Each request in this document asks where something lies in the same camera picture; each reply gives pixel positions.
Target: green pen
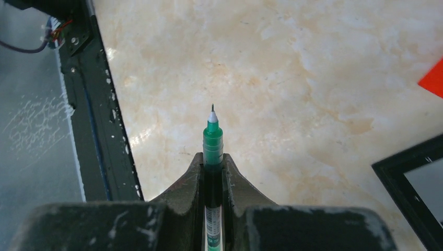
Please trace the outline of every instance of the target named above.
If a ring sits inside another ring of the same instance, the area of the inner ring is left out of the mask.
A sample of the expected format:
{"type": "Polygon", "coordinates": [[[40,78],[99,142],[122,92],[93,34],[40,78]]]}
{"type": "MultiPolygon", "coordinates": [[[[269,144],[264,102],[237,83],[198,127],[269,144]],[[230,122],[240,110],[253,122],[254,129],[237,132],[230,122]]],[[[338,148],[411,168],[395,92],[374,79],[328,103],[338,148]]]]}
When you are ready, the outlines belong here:
{"type": "Polygon", "coordinates": [[[208,250],[220,250],[222,206],[223,130],[212,104],[207,127],[203,131],[203,165],[205,173],[205,211],[208,250]]]}

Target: gray surface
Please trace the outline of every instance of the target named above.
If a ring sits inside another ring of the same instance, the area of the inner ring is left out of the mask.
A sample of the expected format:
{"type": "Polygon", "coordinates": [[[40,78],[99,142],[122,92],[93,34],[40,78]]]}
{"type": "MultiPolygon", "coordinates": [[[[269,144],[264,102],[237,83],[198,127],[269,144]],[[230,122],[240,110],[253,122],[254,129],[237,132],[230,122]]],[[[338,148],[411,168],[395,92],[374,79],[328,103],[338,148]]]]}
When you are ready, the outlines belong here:
{"type": "Polygon", "coordinates": [[[404,174],[438,222],[443,222],[443,159],[404,174]]]}
{"type": "MultiPolygon", "coordinates": [[[[37,48],[48,17],[0,1],[0,39],[37,48]]],[[[41,204],[82,201],[54,51],[0,47],[0,250],[41,204]]]]}

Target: marble surface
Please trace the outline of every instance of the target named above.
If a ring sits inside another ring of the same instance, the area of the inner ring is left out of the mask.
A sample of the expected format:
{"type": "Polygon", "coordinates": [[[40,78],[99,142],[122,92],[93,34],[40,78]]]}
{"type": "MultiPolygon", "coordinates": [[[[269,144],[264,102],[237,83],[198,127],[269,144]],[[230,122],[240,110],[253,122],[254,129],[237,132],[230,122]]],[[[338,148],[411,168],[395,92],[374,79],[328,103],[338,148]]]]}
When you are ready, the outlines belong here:
{"type": "Polygon", "coordinates": [[[359,206],[424,249],[371,164],[443,132],[417,81],[443,55],[443,2],[95,0],[147,200],[202,151],[225,152],[280,204],[359,206]]]}

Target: wire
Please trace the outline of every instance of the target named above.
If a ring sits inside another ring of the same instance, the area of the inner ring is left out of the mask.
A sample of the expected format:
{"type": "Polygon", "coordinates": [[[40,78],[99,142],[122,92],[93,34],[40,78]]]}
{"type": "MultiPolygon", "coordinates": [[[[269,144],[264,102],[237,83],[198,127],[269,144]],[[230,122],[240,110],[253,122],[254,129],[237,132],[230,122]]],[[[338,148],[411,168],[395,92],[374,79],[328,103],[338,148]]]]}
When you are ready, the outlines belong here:
{"type": "Polygon", "coordinates": [[[52,30],[51,29],[51,20],[48,19],[48,22],[46,23],[46,32],[45,32],[45,36],[43,38],[43,43],[37,49],[28,50],[28,49],[18,48],[13,45],[7,44],[7,43],[3,42],[2,40],[0,40],[0,45],[7,48],[7,49],[21,52],[21,53],[27,53],[27,54],[39,53],[44,50],[44,48],[48,45],[48,42],[50,40],[52,40],[53,42],[56,41],[59,38],[61,31],[70,23],[72,23],[72,19],[65,22],[57,29],[52,30]]]}
{"type": "Polygon", "coordinates": [[[43,38],[43,42],[40,45],[40,47],[38,47],[37,49],[28,50],[28,49],[18,48],[13,45],[7,44],[7,43],[3,42],[2,40],[0,40],[0,45],[7,48],[7,49],[13,50],[13,51],[27,53],[27,54],[34,54],[34,53],[39,53],[39,52],[43,51],[43,49],[46,47],[46,45],[48,45],[48,41],[49,41],[50,37],[51,37],[51,26],[46,24],[46,32],[45,32],[45,36],[43,38]]]}
{"type": "Polygon", "coordinates": [[[65,23],[62,24],[60,27],[58,27],[57,29],[55,29],[55,30],[53,30],[53,31],[51,32],[51,37],[52,37],[52,41],[53,41],[53,42],[55,42],[55,41],[59,38],[61,31],[62,31],[67,25],[69,25],[70,23],[72,23],[72,19],[69,20],[69,21],[67,21],[67,22],[65,22],[65,23]]]}

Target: red wire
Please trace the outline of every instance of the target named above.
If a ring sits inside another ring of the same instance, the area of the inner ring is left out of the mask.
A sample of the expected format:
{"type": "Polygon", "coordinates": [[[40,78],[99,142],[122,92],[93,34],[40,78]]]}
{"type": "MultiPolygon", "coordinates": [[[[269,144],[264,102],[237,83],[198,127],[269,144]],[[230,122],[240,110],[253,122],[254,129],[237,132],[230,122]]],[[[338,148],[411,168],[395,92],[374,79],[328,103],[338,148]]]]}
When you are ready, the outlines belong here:
{"type": "Polygon", "coordinates": [[[57,29],[53,30],[53,31],[51,32],[51,36],[53,37],[53,40],[52,40],[52,41],[57,40],[57,38],[58,38],[59,35],[60,35],[60,32],[61,32],[61,31],[67,26],[67,25],[69,25],[70,23],[72,23],[72,19],[69,20],[69,21],[67,21],[66,23],[64,23],[63,25],[61,25],[60,27],[58,27],[57,29]]]}

